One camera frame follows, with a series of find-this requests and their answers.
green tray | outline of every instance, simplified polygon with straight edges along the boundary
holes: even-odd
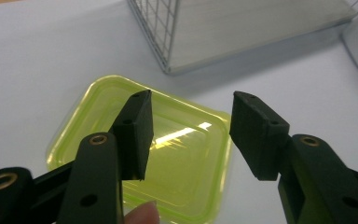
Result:
[[[155,135],[145,181],[123,181],[124,205],[133,208],[157,201],[162,220],[211,222],[219,210],[231,152],[229,114],[124,77],[102,77],[89,86],[52,143],[48,168],[53,170],[72,161],[83,137],[107,132],[127,99],[146,89],[153,92]]]

white tabletop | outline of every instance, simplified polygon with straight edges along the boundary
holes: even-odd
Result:
[[[358,171],[358,69],[337,29],[164,75],[124,0],[0,5],[0,168],[47,171],[48,145],[96,78],[117,74],[230,113],[232,93],[262,98]],[[234,147],[216,223],[285,223],[277,182],[259,182]]]

yellow-green plastic tray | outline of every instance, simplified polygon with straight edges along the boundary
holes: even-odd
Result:
[[[48,168],[72,161],[83,137],[107,132],[128,98],[147,89],[153,92],[155,135],[145,181],[123,181],[124,205],[133,208],[146,201],[157,201],[162,220],[209,223],[219,210],[231,151],[229,114],[127,78],[102,77],[89,86],[53,142]]]

white table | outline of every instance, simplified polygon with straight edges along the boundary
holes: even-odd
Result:
[[[88,85],[118,74],[230,113],[232,93],[262,98],[358,171],[358,69],[337,29],[162,74],[124,0],[0,5],[0,168],[47,171],[48,145]],[[216,223],[285,223],[277,182],[259,182],[234,147]]]

white wire rack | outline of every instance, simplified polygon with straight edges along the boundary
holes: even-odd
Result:
[[[358,13],[358,0],[128,2],[167,74],[350,21]]]

